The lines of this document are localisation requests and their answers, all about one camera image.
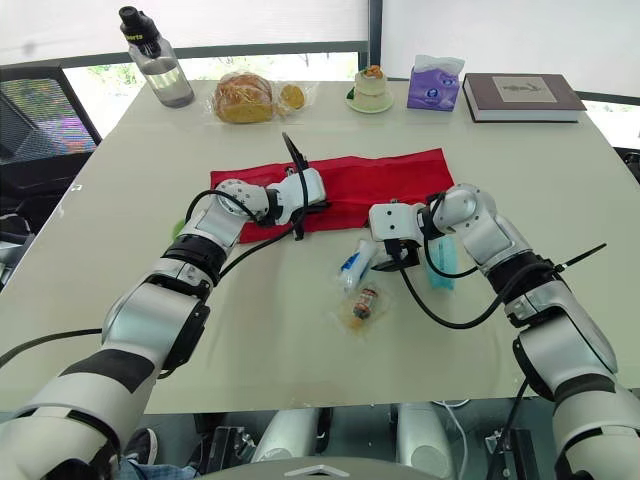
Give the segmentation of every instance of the person's foot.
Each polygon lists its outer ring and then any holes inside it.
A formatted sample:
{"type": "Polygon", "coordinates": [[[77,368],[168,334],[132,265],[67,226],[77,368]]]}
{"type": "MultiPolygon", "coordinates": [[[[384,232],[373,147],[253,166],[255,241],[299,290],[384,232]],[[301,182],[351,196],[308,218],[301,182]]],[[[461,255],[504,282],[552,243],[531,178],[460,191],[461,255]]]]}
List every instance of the person's foot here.
{"type": "Polygon", "coordinates": [[[153,465],[158,456],[158,437],[150,428],[139,428],[133,432],[122,455],[140,465],[153,465]]]}

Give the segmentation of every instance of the purple tissue box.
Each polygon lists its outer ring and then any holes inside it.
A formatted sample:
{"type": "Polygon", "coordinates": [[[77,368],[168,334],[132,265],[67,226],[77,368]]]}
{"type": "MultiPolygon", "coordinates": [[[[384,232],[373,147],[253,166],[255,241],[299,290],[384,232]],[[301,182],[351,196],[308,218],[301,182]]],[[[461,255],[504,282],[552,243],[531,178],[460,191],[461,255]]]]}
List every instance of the purple tissue box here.
{"type": "Polygon", "coordinates": [[[407,108],[451,112],[456,104],[458,77],[439,68],[416,73],[411,69],[407,108]]]}

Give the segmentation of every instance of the bagged pastry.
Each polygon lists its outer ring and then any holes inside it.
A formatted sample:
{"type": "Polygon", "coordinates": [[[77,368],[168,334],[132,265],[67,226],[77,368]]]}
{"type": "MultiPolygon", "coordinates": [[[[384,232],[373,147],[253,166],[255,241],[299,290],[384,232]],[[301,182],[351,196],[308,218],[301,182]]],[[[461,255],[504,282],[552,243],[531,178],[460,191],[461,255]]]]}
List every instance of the bagged pastry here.
{"type": "Polygon", "coordinates": [[[216,115],[225,122],[266,122],[273,116],[271,85],[252,73],[225,75],[213,99],[216,115]]]}
{"type": "Polygon", "coordinates": [[[316,89],[316,82],[270,82],[250,72],[229,73],[218,82],[211,110],[223,122],[267,122],[303,110],[316,89]]]}

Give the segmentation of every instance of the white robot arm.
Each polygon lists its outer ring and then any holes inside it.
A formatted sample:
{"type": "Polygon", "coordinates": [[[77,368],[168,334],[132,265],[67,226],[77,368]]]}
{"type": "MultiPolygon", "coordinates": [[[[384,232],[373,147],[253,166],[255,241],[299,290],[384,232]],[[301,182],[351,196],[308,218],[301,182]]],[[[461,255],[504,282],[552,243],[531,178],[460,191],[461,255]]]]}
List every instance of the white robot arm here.
{"type": "MultiPolygon", "coordinates": [[[[424,244],[456,233],[496,292],[528,265],[545,263],[497,213],[493,198],[471,185],[454,186],[429,206],[375,205],[369,223],[389,253],[398,240],[424,244]]],[[[638,479],[640,402],[618,384],[611,345],[559,271],[530,271],[503,302],[511,323],[524,328],[513,343],[518,364],[536,393],[556,404],[556,475],[638,479]]]]}
{"type": "MultiPolygon", "coordinates": [[[[265,225],[286,224],[305,203],[325,199],[313,168],[266,188],[227,180],[217,189],[265,225]]],[[[0,477],[115,477],[121,448],[156,379],[187,362],[195,349],[209,315],[205,301],[248,217],[228,198],[212,196],[208,208],[185,224],[112,307],[101,349],[66,368],[0,426],[0,477]]]]}

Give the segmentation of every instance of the window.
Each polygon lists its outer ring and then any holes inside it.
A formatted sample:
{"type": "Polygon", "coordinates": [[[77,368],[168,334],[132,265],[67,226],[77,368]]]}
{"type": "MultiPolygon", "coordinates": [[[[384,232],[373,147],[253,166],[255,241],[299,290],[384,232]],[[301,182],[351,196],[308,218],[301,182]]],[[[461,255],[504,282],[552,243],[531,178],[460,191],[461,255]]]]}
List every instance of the window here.
{"type": "MultiPolygon", "coordinates": [[[[180,60],[189,80],[219,80],[236,71],[250,71],[269,80],[353,80],[356,52],[255,55],[180,60]]],[[[145,84],[133,63],[66,68],[78,98],[102,137],[116,126],[145,84]]]]}

